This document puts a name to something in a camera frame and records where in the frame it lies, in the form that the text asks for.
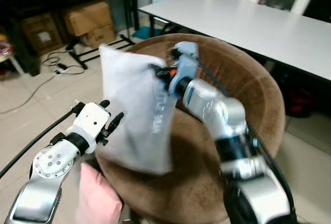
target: table leg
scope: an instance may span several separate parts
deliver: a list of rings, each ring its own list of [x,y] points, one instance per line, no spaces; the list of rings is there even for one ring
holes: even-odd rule
[[[163,34],[176,34],[181,29],[182,29],[182,27],[180,27],[180,26],[174,26],[172,29],[170,29],[169,31],[164,32]]]
[[[133,24],[134,30],[139,30],[139,16],[138,16],[138,0],[131,0],[133,11]]]
[[[124,3],[124,16],[125,16],[125,24],[126,24],[126,32],[128,37],[130,38],[130,26],[129,26],[129,14],[131,13],[130,11],[130,1],[129,0],[123,0]]]
[[[22,76],[24,75],[24,71],[21,68],[20,64],[17,62],[16,58],[14,57],[14,55],[10,56],[10,61],[12,63],[12,65],[14,65],[15,69],[17,70],[17,72]]]
[[[154,17],[153,16],[149,16],[149,37],[152,38],[154,37]]]
[[[165,32],[166,32],[166,29],[169,28],[172,24],[170,22],[166,23],[162,30],[160,31],[160,34],[159,35],[163,35]]]
[[[4,28],[9,38],[9,42],[15,47],[15,60],[20,63],[20,67],[31,76],[40,74],[39,58],[28,49],[28,43],[24,38],[23,32],[14,28],[18,20],[5,22]]]

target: brown velvet seat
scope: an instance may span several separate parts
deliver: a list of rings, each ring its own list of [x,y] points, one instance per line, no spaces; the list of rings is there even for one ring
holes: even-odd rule
[[[128,51],[168,60],[168,50],[180,41],[199,45],[201,63],[243,103],[248,122],[275,156],[284,130],[283,98],[273,78],[252,57],[222,41],[189,34],[151,38]],[[202,70],[198,78],[214,85]],[[174,171],[164,176],[130,171],[98,155],[97,159],[118,194],[147,219],[190,224],[226,219],[219,159],[206,128],[189,114],[176,110],[171,147]]]

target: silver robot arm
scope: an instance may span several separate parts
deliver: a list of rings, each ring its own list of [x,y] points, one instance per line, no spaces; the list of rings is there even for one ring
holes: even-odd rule
[[[110,114],[104,108],[109,102],[102,103],[86,104],[67,129],[67,135],[53,140],[52,145],[36,155],[30,180],[20,190],[5,224],[52,223],[61,197],[61,184],[72,165],[80,156],[92,153],[98,142],[105,145],[105,138],[124,116],[119,114],[106,129]]]
[[[199,63],[196,43],[177,43],[171,54],[175,67],[150,68],[165,83],[169,94],[181,99],[213,137],[221,161],[220,173],[225,178],[223,199],[231,223],[296,223],[288,195],[251,136],[244,106],[195,79]]]

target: electrical cord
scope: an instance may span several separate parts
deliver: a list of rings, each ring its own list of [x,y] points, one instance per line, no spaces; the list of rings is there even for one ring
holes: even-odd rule
[[[80,71],[80,72],[75,72],[75,73],[67,73],[67,72],[59,72],[58,70],[52,70],[51,68],[55,67],[55,66],[58,66],[60,63],[60,58],[58,56],[53,56],[51,57],[52,54],[56,54],[56,53],[67,53],[67,51],[65,52],[51,52],[50,54],[48,54],[47,58],[41,63],[43,66],[46,66],[46,67],[49,67],[49,70],[50,70],[50,73],[57,73],[58,74],[61,74],[61,75],[80,75],[80,74],[83,74],[85,72],[84,68],[82,66],[79,66],[79,65],[70,65],[70,66],[65,66],[63,65],[66,70],[69,69],[69,68],[82,68],[83,71]],[[32,94],[29,96],[29,98],[23,102],[21,105],[15,107],[15,108],[12,108],[12,109],[8,109],[4,112],[0,112],[0,114],[6,114],[6,113],[9,113],[15,109],[18,109],[22,106],[24,106],[25,104],[27,104],[31,99],[32,97],[37,93],[37,91],[40,89],[40,87],[42,87],[44,84],[48,83],[49,81],[51,81],[52,79],[54,79],[55,76],[52,76],[50,79],[47,79],[45,82],[43,82],[42,84],[40,84],[33,92]]]
[[[201,67],[201,69],[203,69],[205,71],[205,73],[216,83],[216,85],[220,88],[221,92],[225,96],[230,97],[230,94],[227,92],[227,90],[224,88],[224,86],[213,76],[213,74],[204,65],[201,64],[199,59],[197,59],[196,57],[193,57],[191,54],[188,54],[188,53],[183,53],[183,52],[179,52],[179,53],[184,54],[187,57],[191,58],[192,60],[196,61],[199,64],[199,66]],[[292,196],[291,188],[290,188],[289,184],[285,180],[285,177],[282,174],[278,164],[275,162],[275,159],[272,157],[272,155],[266,148],[265,144],[263,143],[261,137],[258,135],[257,131],[248,123],[247,123],[247,126],[252,131],[252,133],[256,137],[256,139],[258,140],[259,146],[257,148],[260,153],[263,152],[265,154],[265,160],[266,160],[268,166],[271,168],[271,170],[275,174],[275,176],[278,179],[279,183],[281,184],[282,188],[284,189],[285,194],[287,195],[287,198],[289,201],[290,210],[291,210],[292,214],[294,214],[294,216],[296,216],[294,200],[293,200],[293,196]]]
[[[63,115],[57,121],[55,121],[52,125],[44,129],[37,137],[35,137],[23,150],[21,150],[12,160],[6,165],[2,171],[0,172],[0,179],[8,172],[8,170],[34,145],[36,144],[46,133],[68,118],[72,113],[74,113],[75,108],[72,108],[68,113]]]
[[[47,58],[41,63],[41,65],[48,67],[50,73],[61,74],[61,75],[80,75],[80,74],[83,74],[85,72],[85,69],[82,66],[80,66],[80,65],[65,66],[64,64],[60,63],[61,58],[59,56],[52,56],[51,57],[51,55],[53,55],[53,54],[67,53],[67,52],[68,51],[51,52],[51,53],[48,54]],[[76,68],[81,68],[82,71],[74,72],[74,73],[68,73],[68,72],[60,72],[57,69],[52,69],[52,68],[56,68],[56,67],[62,68],[59,65],[62,65],[63,67],[65,67],[65,70],[67,70],[69,68],[76,67]]]
[[[27,104],[27,103],[32,99],[32,97],[37,93],[37,91],[40,89],[40,87],[42,87],[44,84],[46,84],[46,83],[48,83],[49,81],[51,81],[54,77],[55,77],[55,76],[52,76],[50,79],[47,79],[47,80],[44,81],[42,84],[40,84],[40,85],[39,85],[39,86],[38,86],[38,87],[32,92],[32,94],[29,96],[29,98],[28,98],[25,102],[23,102],[21,105],[15,107],[15,108],[12,108],[12,109],[8,109],[8,110],[6,110],[6,111],[4,111],[4,112],[0,112],[0,114],[6,114],[6,113],[9,113],[9,112],[11,112],[11,111],[13,111],[13,110],[15,110],[15,109],[18,109],[18,108],[24,106],[25,104]]]

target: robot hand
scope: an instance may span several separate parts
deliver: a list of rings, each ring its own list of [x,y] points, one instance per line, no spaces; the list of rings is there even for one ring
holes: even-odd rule
[[[59,133],[34,158],[30,180],[20,190],[5,224],[52,223],[61,197],[61,184],[72,165],[80,156],[92,153],[97,143],[106,145],[106,138],[124,116],[120,113],[106,129],[110,119],[105,110],[108,101],[79,105],[78,116],[67,129],[67,135]]]

